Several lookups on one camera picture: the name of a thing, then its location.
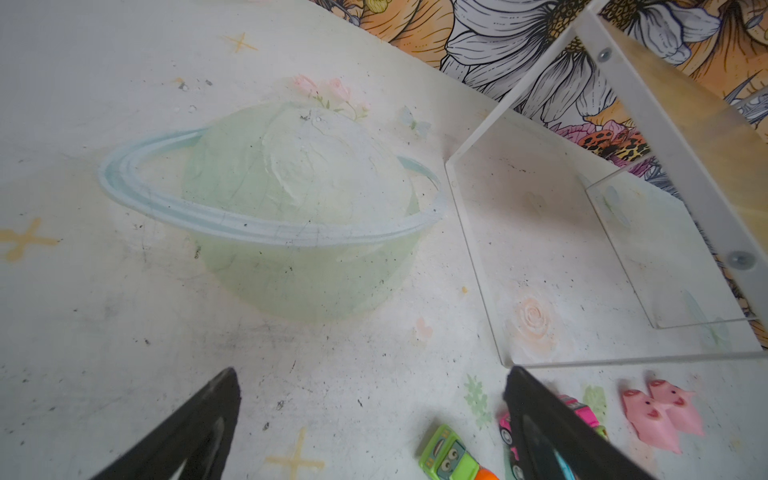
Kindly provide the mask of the green orange toy car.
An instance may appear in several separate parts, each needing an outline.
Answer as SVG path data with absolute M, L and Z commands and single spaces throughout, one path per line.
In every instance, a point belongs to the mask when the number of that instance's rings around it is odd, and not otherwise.
M 440 425 L 419 457 L 419 467 L 432 480 L 498 480 L 467 450 L 463 440 L 447 424 Z

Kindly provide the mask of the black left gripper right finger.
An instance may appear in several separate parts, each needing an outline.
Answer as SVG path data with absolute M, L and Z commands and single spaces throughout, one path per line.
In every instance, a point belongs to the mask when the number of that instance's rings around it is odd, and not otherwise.
M 521 366 L 507 376 L 503 394 L 512 437 L 526 479 L 649 479 Z

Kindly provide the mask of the pink toy car blue windows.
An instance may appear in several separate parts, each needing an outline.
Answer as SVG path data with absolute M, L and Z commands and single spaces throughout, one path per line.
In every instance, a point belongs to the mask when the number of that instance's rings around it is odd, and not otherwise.
M 595 412 L 586 404 L 579 402 L 576 398 L 568 395 L 560 395 L 559 399 L 566 404 L 579 418 L 590 426 L 599 436 L 609 441 L 608 432 L 604 425 L 599 421 Z M 498 417 L 499 433 L 502 441 L 509 448 L 509 456 L 506 466 L 506 478 L 514 480 L 523 480 L 524 473 L 521 468 L 520 455 L 518 448 L 512 437 L 511 416 L 509 413 L 501 414 Z M 558 461 L 566 479 L 577 479 L 572 469 L 566 464 L 563 458 L 556 453 L 555 459 Z

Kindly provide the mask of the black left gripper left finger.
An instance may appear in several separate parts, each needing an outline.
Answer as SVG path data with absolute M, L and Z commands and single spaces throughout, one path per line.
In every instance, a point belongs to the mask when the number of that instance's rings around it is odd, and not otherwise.
M 237 425 L 241 390 L 223 369 L 97 479 L 220 479 Z

